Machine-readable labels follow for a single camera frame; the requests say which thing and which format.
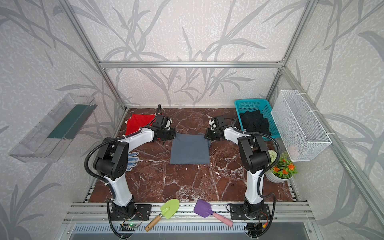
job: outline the marble surface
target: marble surface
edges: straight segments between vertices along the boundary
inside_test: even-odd
[[[135,114],[154,114],[156,109],[129,109],[126,120]],[[172,127],[183,134],[205,133],[210,118],[224,115],[236,117],[234,108],[165,108]],[[119,134],[124,134],[123,123]],[[241,166],[238,146],[230,141],[214,141],[209,149],[210,164],[169,164],[172,141],[149,142],[138,147],[140,162],[126,172],[128,187],[136,202],[164,202],[172,198],[183,202],[204,199],[243,201],[247,188],[247,173]],[[263,194],[274,192],[278,201],[293,201],[286,182],[276,184],[264,178]],[[105,202],[109,189],[97,182],[90,202]]]

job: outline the wooden handle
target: wooden handle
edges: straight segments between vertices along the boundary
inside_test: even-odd
[[[217,213],[213,213],[213,216],[217,219],[219,219],[220,221],[222,221],[223,223],[227,224],[228,226],[232,227],[233,226],[233,222],[231,220],[229,220],[228,218],[226,217],[223,217]]]
[[[153,228],[154,225],[156,225],[156,223],[158,223],[158,221],[160,221],[160,219],[162,218],[161,214],[157,215],[146,227],[145,227],[145,231],[149,231],[151,230],[151,228]]]

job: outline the red cloth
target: red cloth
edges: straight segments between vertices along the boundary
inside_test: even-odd
[[[127,121],[127,131],[125,131],[125,135],[129,135],[131,133],[137,132],[140,127],[144,127],[148,125],[153,119],[155,115],[141,115],[141,114],[132,114],[132,117]]]

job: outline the blue and white glove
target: blue and white glove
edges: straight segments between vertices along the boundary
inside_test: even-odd
[[[140,161],[140,159],[137,157],[138,155],[139,152],[128,153],[128,164],[126,169],[127,172],[131,171],[133,167],[137,166],[137,162]]]

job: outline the purple shovel blade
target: purple shovel blade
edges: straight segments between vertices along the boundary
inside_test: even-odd
[[[207,217],[207,216],[212,215],[214,213],[212,211],[211,205],[202,199],[197,200],[197,203],[196,203],[193,211],[202,217]]]

